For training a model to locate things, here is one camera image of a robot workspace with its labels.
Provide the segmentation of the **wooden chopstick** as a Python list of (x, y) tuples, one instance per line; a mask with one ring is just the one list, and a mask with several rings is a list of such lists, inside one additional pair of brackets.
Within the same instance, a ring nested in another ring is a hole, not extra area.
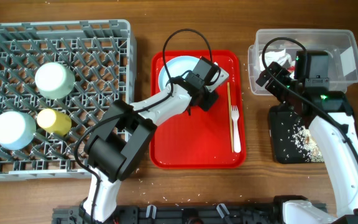
[(230, 82), (227, 82), (227, 102), (228, 102), (228, 112), (229, 112), (229, 132), (231, 140), (231, 152), (234, 152), (234, 140), (233, 140), (233, 130), (232, 130), (232, 119), (231, 119), (231, 89)]

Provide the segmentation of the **yellow cup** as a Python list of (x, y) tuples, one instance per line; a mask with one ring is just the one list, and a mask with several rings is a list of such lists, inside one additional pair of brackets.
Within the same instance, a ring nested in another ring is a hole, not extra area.
[(44, 109), (37, 115), (37, 124), (48, 133), (64, 136), (71, 129), (71, 119), (65, 113)]

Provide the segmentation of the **light blue food bowl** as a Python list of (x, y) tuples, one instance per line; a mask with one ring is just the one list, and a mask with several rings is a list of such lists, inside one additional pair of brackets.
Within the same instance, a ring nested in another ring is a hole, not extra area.
[(66, 97), (74, 88), (74, 73), (66, 66), (49, 62), (35, 73), (35, 84), (43, 97), (51, 100)]

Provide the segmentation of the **white napkin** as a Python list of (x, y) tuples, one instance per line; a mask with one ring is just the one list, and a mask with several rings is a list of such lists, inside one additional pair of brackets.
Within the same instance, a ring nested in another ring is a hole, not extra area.
[(280, 66), (284, 68), (290, 68), (295, 65), (295, 61), (292, 59), (291, 55), (287, 53), (285, 49), (278, 52), (274, 52), (274, 51), (266, 52), (264, 59), (267, 67), (269, 67), (270, 64), (273, 62), (278, 63)]

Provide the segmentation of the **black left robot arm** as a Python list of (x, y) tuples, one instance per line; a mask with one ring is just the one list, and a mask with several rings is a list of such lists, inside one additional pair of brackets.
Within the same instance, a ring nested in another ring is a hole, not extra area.
[(102, 120), (81, 137), (91, 173), (88, 197), (80, 205), (86, 223), (104, 223), (114, 213), (121, 182), (137, 168), (157, 128), (168, 119), (198, 106), (207, 111), (218, 98), (216, 89), (228, 78), (222, 70), (213, 77), (188, 71), (170, 79), (150, 98), (128, 104), (116, 100)]

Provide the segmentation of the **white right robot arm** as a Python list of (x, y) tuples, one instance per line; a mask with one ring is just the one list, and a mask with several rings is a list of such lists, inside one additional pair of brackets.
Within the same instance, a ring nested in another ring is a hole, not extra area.
[(264, 67), (257, 84), (302, 118), (322, 153), (339, 221), (358, 223), (358, 136), (345, 94), (329, 90), (320, 63), (297, 63), (294, 78), (277, 62)]

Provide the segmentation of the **large white plate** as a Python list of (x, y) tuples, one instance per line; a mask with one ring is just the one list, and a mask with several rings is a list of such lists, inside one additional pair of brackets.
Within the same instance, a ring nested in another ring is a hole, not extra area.
[[(199, 59), (196, 57), (179, 56), (169, 60), (167, 62), (167, 68), (170, 76), (173, 78), (184, 74), (187, 70), (192, 71), (198, 61)], [(162, 69), (158, 73), (158, 87), (160, 91), (166, 87), (168, 81), (167, 71), (165, 67), (162, 66)]]

